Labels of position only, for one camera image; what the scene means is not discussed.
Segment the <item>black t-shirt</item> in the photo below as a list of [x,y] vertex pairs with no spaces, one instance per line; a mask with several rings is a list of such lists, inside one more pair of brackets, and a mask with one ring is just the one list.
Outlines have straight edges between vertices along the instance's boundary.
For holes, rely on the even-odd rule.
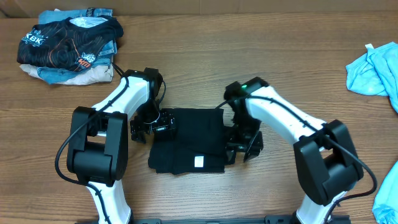
[[222,109],[167,108],[172,136],[155,134],[148,166],[157,173],[223,173],[226,143]]

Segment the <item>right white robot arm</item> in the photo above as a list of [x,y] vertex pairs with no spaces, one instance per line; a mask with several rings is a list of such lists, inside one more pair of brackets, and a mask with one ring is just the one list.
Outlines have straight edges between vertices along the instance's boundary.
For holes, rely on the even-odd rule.
[[363,178],[363,169],[348,128],[338,120],[327,123],[304,113],[283,99],[265,80],[255,77],[226,87],[226,104],[234,111],[227,129],[226,151],[244,161],[263,149],[261,123],[270,126],[293,146],[297,177],[305,196],[291,215],[267,215],[265,223],[351,223],[333,209]]

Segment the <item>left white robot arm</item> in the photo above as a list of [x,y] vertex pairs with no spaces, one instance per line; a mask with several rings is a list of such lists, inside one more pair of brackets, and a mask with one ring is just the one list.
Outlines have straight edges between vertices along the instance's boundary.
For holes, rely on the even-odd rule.
[[77,107],[67,150],[67,169],[85,186],[98,211],[98,223],[133,223],[124,195],[129,141],[146,143],[146,135],[172,136],[174,118],[160,109],[159,90],[165,82],[157,69],[127,70],[119,86],[92,107]]

